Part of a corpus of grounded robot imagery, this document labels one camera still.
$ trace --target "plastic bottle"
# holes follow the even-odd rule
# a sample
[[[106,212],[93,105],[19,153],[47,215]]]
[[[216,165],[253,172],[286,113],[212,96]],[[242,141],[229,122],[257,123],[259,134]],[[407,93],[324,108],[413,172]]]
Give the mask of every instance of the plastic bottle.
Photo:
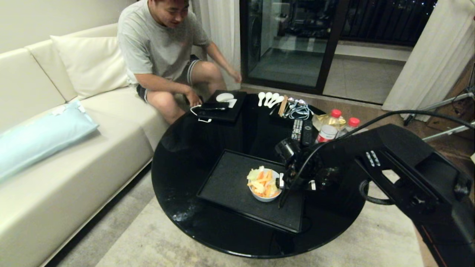
[[[340,116],[342,112],[338,109],[333,109],[331,115],[322,121],[322,127],[318,133],[316,143],[328,142],[335,139],[340,125]]]
[[[360,120],[358,118],[350,118],[348,120],[348,124],[338,132],[338,134],[336,135],[336,138],[353,131],[354,129],[358,128],[359,125],[360,125]]]

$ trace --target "white curtain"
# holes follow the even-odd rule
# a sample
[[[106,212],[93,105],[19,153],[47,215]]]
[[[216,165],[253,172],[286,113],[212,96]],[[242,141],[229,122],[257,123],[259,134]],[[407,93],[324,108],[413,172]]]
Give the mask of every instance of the white curtain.
[[[421,109],[446,97],[475,53],[474,14],[469,0],[438,1],[382,109]]]
[[[241,38],[238,0],[192,0],[193,12],[201,20],[204,30],[232,65],[241,70]],[[240,89],[240,84],[224,71],[228,90]]]

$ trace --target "light blue pillow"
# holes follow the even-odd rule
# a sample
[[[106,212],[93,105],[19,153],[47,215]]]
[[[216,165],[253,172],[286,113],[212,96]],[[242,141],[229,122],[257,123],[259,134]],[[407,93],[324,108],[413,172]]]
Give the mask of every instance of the light blue pillow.
[[[0,182],[74,144],[98,128],[79,101],[0,135]]]

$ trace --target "round black table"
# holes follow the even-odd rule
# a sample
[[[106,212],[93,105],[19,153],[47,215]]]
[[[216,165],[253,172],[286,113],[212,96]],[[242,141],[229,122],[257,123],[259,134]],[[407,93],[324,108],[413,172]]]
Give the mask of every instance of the round black table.
[[[152,161],[155,195],[180,230],[224,253],[277,258],[318,248],[358,217],[364,205],[358,193],[360,179],[343,180],[330,192],[306,191],[299,234],[271,228],[196,196],[224,149],[279,162],[274,146],[290,136],[292,124],[274,120],[270,109],[257,103],[257,95],[247,95],[235,123],[207,124],[187,113],[171,125]]]

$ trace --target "shorts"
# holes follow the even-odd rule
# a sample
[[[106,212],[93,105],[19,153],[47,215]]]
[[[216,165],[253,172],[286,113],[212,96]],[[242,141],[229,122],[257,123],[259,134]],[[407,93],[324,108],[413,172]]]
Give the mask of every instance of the shorts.
[[[183,69],[183,72],[181,73],[181,75],[176,80],[174,80],[174,82],[192,86],[193,82],[191,80],[191,74],[193,72],[193,68],[195,67],[196,63],[198,63],[199,61],[202,61],[202,60],[199,59],[195,55],[191,55],[190,56],[190,61],[188,61],[185,68]],[[137,85],[137,93],[139,94],[139,97],[143,101],[145,101],[145,103],[148,104],[147,92],[148,92],[147,88],[143,88],[140,84]]]

